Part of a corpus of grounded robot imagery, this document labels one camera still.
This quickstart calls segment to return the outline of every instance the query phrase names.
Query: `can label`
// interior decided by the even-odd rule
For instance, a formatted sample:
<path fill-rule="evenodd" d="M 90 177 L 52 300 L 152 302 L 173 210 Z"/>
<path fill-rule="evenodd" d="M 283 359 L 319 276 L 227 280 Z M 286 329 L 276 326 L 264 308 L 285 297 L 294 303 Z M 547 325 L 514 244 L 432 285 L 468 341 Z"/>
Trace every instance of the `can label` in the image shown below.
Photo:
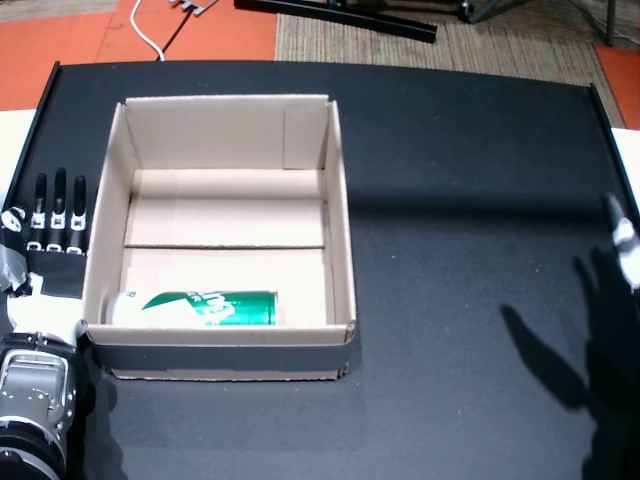
<path fill-rule="evenodd" d="M 178 306 L 201 318 L 204 326 L 275 325 L 278 312 L 274 292 L 164 292 L 146 302 L 142 311 L 175 311 L 172 307 Z"/>

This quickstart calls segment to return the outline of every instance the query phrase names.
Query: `white surface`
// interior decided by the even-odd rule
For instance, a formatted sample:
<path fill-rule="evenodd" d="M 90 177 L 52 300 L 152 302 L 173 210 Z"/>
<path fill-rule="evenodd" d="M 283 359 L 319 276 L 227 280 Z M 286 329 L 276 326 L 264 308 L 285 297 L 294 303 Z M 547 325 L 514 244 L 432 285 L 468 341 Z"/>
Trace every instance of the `white surface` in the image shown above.
<path fill-rule="evenodd" d="M 0 203 L 4 203 L 7 196 L 13 172 L 35 113 L 35 110 L 0 112 Z"/>
<path fill-rule="evenodd" d="M 612 128 L 636 205 L 640 201 L 640 130 Z"/>

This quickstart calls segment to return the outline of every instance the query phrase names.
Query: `robotic hand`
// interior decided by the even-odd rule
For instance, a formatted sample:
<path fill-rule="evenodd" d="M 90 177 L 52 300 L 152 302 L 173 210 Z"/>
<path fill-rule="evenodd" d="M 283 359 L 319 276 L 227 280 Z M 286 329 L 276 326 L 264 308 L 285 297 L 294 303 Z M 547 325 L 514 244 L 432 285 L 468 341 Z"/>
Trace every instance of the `robotic hand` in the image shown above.
<path fill-rule="evenodd" d="M 640 237 L 624 213 L 618 199 L 611 193 L 605 197 L 605 209 L 613 245 L 624 279 L 634 296 L 640 295 Z"/>
<path fill-rule="evenodd" d="M 1 215 L 0 288 L 13 331 L 0 342 L 0 476 L 61 480 L 88 381 L 77 348 L 80 301 L 41 294 L 42 277 L 27 268 L 24 219 L 16 207 Z"/>

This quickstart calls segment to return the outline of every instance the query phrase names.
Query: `white cable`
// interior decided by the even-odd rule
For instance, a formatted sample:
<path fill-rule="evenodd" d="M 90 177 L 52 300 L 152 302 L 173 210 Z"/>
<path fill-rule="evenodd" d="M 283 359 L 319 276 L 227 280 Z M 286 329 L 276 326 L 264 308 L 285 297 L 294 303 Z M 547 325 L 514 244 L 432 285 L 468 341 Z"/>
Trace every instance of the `white cable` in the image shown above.
<path fill-rule="evenodd" d="M 144 40 L 144 42 L 147 45 L 149 45 L 151 48 L 153 48 L 156 51 L 156 53 L 158 54 L 158 56 L 160 57 L 160 61 L 164 62 L 164 53 L 162 52 L 162 49 L 160 47 L 158 47 L 158 45 L 153 43 L 153 41 L 149 37 L 147 37 L 144 33 L 142 33 L 142 31 L 140 31 L 140 28 L 138 27 L 138 25 L 136 25 L 136 21 L 135 21 L 134 17 L 136 16 L 136 12 L 138 11 L 138 7 L 140 6 L 141 3 L 142 3 L 142 0 L 138 0 L 136 2 L 136 4 L 133 6 L 133 10 L 131 10 L 131 16 L 129 16 L 129 22 L 131 22 L 131 26 L 136 31 L 138 36 L 142 40 Z"/>

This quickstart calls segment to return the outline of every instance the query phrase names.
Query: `gray tape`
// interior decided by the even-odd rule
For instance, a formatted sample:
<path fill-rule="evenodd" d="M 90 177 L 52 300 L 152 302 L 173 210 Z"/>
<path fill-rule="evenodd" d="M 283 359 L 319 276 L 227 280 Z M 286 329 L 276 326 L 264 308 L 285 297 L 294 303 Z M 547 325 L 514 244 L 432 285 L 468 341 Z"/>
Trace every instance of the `gray tape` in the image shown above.
<path fill-rule="evenodd" d="M 103 367 L 114 370 L 236 370 L 305 372 L 347 365 L 353 339 L 321 346 L 96 345 Z"/>

